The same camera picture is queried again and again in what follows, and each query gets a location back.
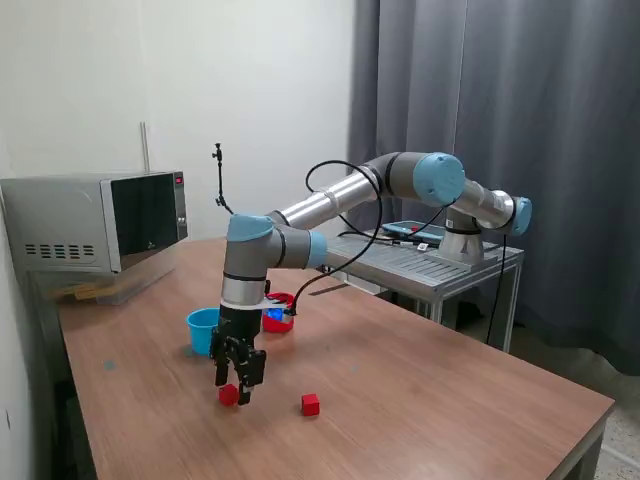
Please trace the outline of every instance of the blue cup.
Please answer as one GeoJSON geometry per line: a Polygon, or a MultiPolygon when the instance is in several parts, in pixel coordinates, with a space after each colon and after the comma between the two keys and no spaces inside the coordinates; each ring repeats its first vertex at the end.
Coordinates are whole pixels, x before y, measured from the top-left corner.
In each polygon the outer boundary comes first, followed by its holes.
{"type": "Polygon", "coordinates": [[[187,316],[187,325],[191,333],[191,350],[198,355],[209,355],[213,329],[220,319],[219,308],[203,308],[187,316]]]}

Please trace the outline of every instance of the red cube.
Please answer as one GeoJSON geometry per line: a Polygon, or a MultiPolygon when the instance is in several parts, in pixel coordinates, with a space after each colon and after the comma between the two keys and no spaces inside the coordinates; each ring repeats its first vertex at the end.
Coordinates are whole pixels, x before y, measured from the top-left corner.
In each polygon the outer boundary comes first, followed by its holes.
{"type": "Polygon", "coordinates": [[[320,400],[318,400],[318,396],[315,393],[303,395],[300,410],[305,417],[318,415],[320,413],[320,400]]]}
{"type": "Polygon", "coordinates": [[[231,407],[238,403],[238,399],[240,398],[240,392],[235,385],[225,385],[218,390],[218,400],[225,407],[231,407]]]}

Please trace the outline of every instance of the cart leg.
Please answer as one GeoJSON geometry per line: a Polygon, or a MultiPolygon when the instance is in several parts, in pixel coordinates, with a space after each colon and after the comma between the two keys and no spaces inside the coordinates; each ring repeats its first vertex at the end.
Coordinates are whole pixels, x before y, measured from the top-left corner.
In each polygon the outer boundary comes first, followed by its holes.
{"type": "Polygon", "coordinates": [[[511,345],[511,332],[513,331],[513,319],[520,283],[520,269],[518,264],[503,273],[502,286],[498,293],[496,314],[489,337],[489,345],[505,352],[509,351],[511,345]]]}
{"type": "Polygon", "coordinates": [[[415,299],[413,301],[413,313],[417,313],[421,317],[427,316],[427,307],[428,304],[423,302],[422,300],[415,299]]]}
{"type": "Polygon", "coordinates": [[[451,330],[458,329],[458,309],[460,307],[460,297],[448,298],[442,302],[442,314],[440,323],[451,330]]]}
{"type": "Polygon", "coordinates": [[[444,306],[444,300],[439,299],[431,304],[431,320],[436,323],[442,323],[442,308],[444,306]]]}

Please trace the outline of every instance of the red bowl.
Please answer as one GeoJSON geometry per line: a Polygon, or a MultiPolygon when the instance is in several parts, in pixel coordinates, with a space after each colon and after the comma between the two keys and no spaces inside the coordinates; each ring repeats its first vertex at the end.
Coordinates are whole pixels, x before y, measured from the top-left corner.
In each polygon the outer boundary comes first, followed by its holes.
{"type": "MultiPolygon", "coordinates": [[[[286,302],[287,308],[291,307],[291,304],[293,303],[293,295],[291,295],[290,293],[284,293],[284,292],[269,293],[267,295],[267,298],[270,300],[280,300],[282,303],[286,302]]],[[[271,315],[269,315],[269,310],[270,309],[266,309],[266,310],[263,310],[262,312],[262,329],[265,332],[286,333],[293,328],[293,317],[291,317],[291,321],[289,323],[283,322],[282,320],[279,320],[278,318],[273,318],[271,315]]],[[[284,317],[285,316],[284,312],[280,313],[279,316],[284,317]]]]}

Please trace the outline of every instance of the blue object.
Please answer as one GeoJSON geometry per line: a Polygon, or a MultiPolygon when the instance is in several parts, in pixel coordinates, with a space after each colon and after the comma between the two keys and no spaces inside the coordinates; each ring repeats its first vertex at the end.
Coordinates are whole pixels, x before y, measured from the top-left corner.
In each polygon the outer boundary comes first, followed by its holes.
{"type": "Polygon", "coordinates": [[[444,237],[444,228],[438,225],[429,225],[427,228],[418,233],[413,233],[411,227],[418,229],[424,227],[423,222],[414,222],[413,220],[402,220],[400,222],[385,223],[382,228],[387,232],[399,233],[401,235],[411,235],[413,240],[422,240],[425,243],[440,244],[444,237]]]}
{"type": "Polygon", "coordinates": [[[464,189],[464,168],[453,155],[430,153],[413,170],[413,188],[424,203],[442,207],[455,202],[464,189]]]}
{"type": "Polygon", "coordinates": [[[273,221],[269,217],[233,214],[227,230],[228,242],[247,242],[269,235],[273,231],[273,221]]]}
{"type": "Polygon", "coordinates": [[[318,232],[309,232],[309,234],[311,235],[311,246],[309,248],[307,268],[316,268],[327,259],[327,239],[318,232]]]}
{"type": "Polygon", "coordinates": [[[187,316],[187,325],[191,333],[191,349],[198,355],[209,355],[213,329],[220,319],[219,308],[203,308],[187,316]]]}
{"type": "Polygon", "coordinates": [[[513,217],[511,235],[522,235],[529,228],[531,222],[531,214],[533,213],[533,205],[527,197],[516,199],[516,214],[513,217]]]}

